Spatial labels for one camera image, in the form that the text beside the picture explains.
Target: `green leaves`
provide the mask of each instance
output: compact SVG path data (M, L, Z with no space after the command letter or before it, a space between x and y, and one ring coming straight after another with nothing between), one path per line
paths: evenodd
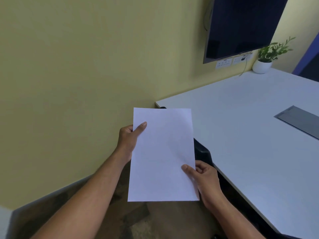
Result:
M264 63L270 63L278 59L278 55L292 51L293 49L288 49L288 43L294 40L296 37L289 37L285 43L271 43L269 46L261 48L258 51L258 60Z

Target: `hand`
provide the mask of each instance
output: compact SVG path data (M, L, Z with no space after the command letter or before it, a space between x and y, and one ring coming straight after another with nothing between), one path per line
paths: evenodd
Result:
M145 130L146 126L147 122L143 122L134 131L133 125L120 129L119 140L115 152L120 152L125 156L125 163L131 160L138 136Z
M224 199L221 191L217 170L203 161L195 161L196 170L184 164L181 168L197 184L198 190L202 195L202 200L206 208L213 210L220 200Z

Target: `white pot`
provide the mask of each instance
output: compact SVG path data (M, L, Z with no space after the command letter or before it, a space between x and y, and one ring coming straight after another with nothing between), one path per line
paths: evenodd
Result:
M253 65L253 71L257 74L265 74L267 73L271 68L272 62L270 63L263 63L259 60L255 61L255 64Z

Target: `white paper sheet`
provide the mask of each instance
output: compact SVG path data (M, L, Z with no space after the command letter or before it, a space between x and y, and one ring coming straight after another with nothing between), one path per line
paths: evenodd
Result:
M191 109L134 108L133 130L145 121L132 154L128 201L199 200L181 169L195 168Z

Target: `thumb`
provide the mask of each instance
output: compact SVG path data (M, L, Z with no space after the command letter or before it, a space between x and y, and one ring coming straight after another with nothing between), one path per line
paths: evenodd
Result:
M184 164L181 169L190 177L192 177L195 181L199 178L200 173L198 173L195 169L191 166Z
M147 122L143 122L141 125L139 125L134 131L133 134L138 137L147 127Z

